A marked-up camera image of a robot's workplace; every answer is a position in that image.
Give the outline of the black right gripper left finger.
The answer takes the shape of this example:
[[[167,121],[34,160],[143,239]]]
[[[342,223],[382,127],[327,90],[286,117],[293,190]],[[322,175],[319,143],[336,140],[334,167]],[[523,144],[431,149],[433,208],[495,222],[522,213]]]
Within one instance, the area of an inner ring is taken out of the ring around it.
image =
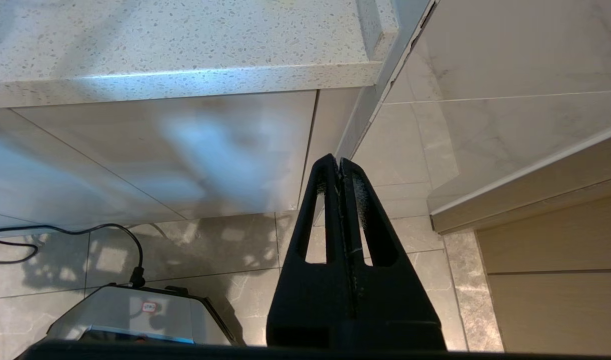
[[[338,165],[329,153],[313,164],[308,178],[267,315],[266,342],[269,347],[349,347],[352,291],[338,185]],[[323,194],[324,199],[324,264],[306,260],[319,194]]]

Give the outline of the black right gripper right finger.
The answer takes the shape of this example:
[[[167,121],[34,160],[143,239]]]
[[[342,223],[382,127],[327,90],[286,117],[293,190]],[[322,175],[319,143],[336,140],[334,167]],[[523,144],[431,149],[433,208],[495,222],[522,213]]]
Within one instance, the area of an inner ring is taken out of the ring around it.
[[[442,325],[367,174],[340,161],[352,338],[363,349],[445,350]]]

